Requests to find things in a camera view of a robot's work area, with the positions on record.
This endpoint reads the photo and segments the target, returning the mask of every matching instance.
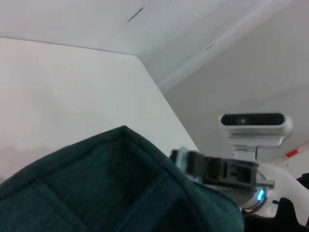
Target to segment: orange stripe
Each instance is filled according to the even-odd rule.
[[[293,151],[291,151],[289,153],[286,153],[286,156],[287,156],[287,158],[290,158],[290,157],[292,157],[292,156],[294,156],[296,154],[298,154],[298,150],[297,149],[295,149],[295,150],[293,150]]]

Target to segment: white plastic housing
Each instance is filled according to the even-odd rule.
[[[221,115],[219,128],[228,137],[229,142],[237,147],[278,148],[293,133],[291,118],[288,115],[282,115],[284,122],[281,125],[271,126],[225,126],[221,122],[224,115]]]
[[[258,169],[268,180],[275,181],[275,188],[270,190],[266,204],[256,214],[273,218],[276,215],[278,206],[274,205],[272,201],[279,201],[281,197],[284,197],[293,203],[298,222],[305,226],[309,216],[309,190],[286,170],[270,163],[260,163]]]

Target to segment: white wall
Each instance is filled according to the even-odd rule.
[[[304,173],[309,173],[309,150],[305,150],[297,155],[283,160],[278,167],[285,169],[294,178],[301,177]]]
[[[0,39],[0,182],[64,146],[127,125],[166,155],[196,149],[136,56]]]
[[[218,131],[223,113],[283,111],[294,135],[271,161],[309,140],[309,2],[296,1],[255,28],[165,94],[198,148],[226,156],[232,147]]]
[[[290,1],[2,0],[0,37],[137,55],[165,88]]]

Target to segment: metal bracket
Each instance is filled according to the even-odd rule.
[[[256,162],[257,147],[237,148],[233,153],[233,158],[236,160]]]

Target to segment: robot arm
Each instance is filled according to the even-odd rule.
[[[229,114],[219,117],[219,127],[234,145],[233,159],[205,157],[185,148],[171,159],[192,181],[207,185],[232,199],[248,215],[274,217],[273,201],[291,200],[298,222],[309,216],[309,191],[285,170],[256,163],[258,148],[278,148],[293,132],[289,116],[282,113]]]

